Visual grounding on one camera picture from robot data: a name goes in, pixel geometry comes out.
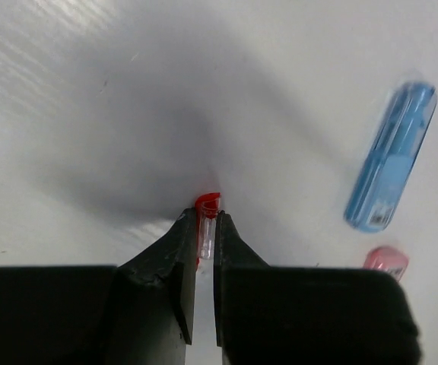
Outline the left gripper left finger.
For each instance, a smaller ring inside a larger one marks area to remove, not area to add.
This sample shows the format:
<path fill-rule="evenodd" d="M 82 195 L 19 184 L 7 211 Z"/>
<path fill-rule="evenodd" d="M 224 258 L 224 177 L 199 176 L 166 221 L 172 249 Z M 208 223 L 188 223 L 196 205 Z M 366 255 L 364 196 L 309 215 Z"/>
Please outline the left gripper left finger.
<path fill-rule="evenodd" d="M 0 364 L 182 364 L 196 213 L 123 265 L 0 267 Z"/>

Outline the red pen cap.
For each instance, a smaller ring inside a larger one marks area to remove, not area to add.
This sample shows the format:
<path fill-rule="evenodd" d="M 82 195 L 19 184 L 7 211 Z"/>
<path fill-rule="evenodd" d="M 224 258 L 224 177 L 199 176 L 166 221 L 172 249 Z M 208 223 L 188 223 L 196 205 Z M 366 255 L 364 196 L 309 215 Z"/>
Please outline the red pen cap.
<path fill-rule="evenodd" d="M 209 192 L 195 201 L 197 214 L 197 255 L 201 259 L 213 259 L 217 216 L 220 210 L 221 194 Z"/>

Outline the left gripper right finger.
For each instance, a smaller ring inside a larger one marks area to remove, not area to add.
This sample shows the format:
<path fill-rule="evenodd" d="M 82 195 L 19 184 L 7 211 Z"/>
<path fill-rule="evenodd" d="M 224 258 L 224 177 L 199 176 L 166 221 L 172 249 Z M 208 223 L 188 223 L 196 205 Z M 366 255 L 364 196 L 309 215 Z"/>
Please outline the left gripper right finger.
<path fill-rule="evenodd" d="M 382 271 L 278 267 L 217 217 L 217 344 L 226 364 L 417 364 L 418 328 L 398 282 Z"/>

